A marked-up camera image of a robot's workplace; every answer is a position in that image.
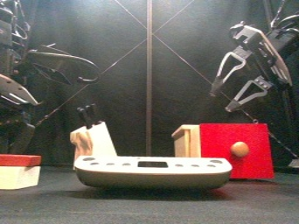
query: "black table surface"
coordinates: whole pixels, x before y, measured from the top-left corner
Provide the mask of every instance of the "black table surface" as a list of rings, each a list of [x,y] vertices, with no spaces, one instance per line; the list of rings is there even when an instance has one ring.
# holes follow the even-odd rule
[[[43,166],[38,186],[0,190],[0,223],[299,223],[299,176],[209,191],[100,189],[71,167]]]

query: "black curtain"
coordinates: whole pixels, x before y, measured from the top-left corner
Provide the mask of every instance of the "black curtain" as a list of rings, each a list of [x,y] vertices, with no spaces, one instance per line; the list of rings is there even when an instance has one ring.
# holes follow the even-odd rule
[[[27,13],[31,2],[23,1]],[[271,1],[273,11],[279,3]],[[285,16],[298,7],[299,3],[290,1]],[[39,1],[30,48],[55,43],[58,49],[91,60],[102,73],[99,83],[84,86],[78,77],[92,79],[96,74],[70,63],[71,86],[40,75],[32,81],[32,92],[43,101],[32,123],[43,122],[27,153],[42,155],[46,165],[72,163],[70,134],[83,125],[76,108],[91,103],[98,104],[98,119],[107,122],[118,155],[146,155],[146,21],[146,0]],[[247,113],[225,110],[245,80],[233,78],[226,87],[230,99],[210,96],[221,61],[237,47],[230,27],[241,21],[269,31],[263,1],[154,0],[153,156],[174,155],[171,134],[182,124],[253,123],[253,118],[267,123],[277,138],[294,147],[279,93],[246,106]],[[289,63],[298,88],[298,56],[293,57]],[[291,157],[285,147],[273,140],[271,146],[275,162],[287,164]]]

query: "metal pole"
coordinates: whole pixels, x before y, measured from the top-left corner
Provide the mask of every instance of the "metal pole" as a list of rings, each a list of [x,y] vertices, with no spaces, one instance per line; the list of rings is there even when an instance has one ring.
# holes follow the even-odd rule
[[[147,90],[146,90],[146,155],[153,155],[153,53],[154,53],[154,8],[147,0]]]
[[[34,32],[34,23],[35,23],[35,16],[36,16],[36,11],[38,11],[38,6],[39,6],[39,0],[32,0],[31,1],[31,11],[30,11],[30,18],[28,18],[28,25],[31,26],[31,30],[27,33],[27,42],[26,42],[26,46],[24,46],[24,53],[27,53],[28,51],[28,45],[30,45],[30,41],[31,41],[31,36],[32,36],[32,32]]]
[[[266,23],[267,23],[267,29],[271,31],[271,22],[274,20],[274,12],[271,9],[271,3],[270,0],[263,0],[265,9],[266,9]]]

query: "round knob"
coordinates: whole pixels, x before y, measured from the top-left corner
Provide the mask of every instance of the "round knob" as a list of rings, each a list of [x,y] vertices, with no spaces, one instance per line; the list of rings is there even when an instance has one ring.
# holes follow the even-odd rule
[[[249,145],[243,142],[237,142],[231,145],[230,150],[237,157],[243,158],[249,154]]]

